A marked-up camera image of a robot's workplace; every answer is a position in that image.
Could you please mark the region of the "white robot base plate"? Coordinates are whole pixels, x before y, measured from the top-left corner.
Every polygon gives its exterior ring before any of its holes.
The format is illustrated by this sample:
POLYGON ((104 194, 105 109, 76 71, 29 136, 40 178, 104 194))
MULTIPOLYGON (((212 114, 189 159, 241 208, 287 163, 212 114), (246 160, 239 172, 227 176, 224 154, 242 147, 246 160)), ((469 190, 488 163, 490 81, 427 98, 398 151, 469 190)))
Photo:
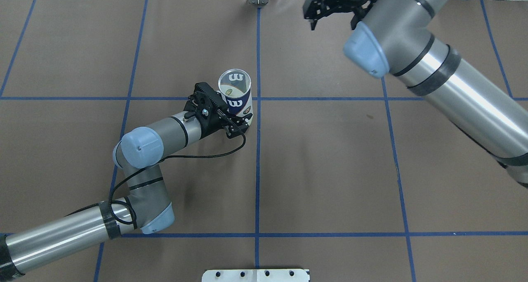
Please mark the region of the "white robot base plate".
POLYGON ((218 269, 203 273, 202 282, 310 282, 307 269, 218 269))

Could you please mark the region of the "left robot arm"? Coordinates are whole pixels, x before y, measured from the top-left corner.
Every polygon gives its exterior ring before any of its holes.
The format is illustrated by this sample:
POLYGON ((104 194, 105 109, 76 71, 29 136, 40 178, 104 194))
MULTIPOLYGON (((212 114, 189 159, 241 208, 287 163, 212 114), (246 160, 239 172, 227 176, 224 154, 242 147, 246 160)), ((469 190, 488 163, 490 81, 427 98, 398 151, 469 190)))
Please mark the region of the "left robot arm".
POLYGON ((2 282, 136 229, 149 235, 171 226, 175 216, 160 163, 221 129, 229 139, 245 136, 252 118, 251 92, 233 98, 197 83, 183 111, 135 128, 117 143, 113 161, 125 178, 108 199, 1 237, 2 282))

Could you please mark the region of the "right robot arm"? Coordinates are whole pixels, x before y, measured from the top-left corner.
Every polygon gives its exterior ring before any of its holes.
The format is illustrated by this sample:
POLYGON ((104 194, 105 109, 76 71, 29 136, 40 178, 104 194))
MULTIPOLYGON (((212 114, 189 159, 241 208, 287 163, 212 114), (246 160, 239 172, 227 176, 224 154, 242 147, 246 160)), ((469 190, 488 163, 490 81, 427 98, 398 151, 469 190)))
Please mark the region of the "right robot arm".
POLYGON ((527 111, 428 30, 447 1, 305 0, 302 12, 311 30, 331 14, 353 13, 345 56, 374 78, 398 78, 526 187, 527 111))

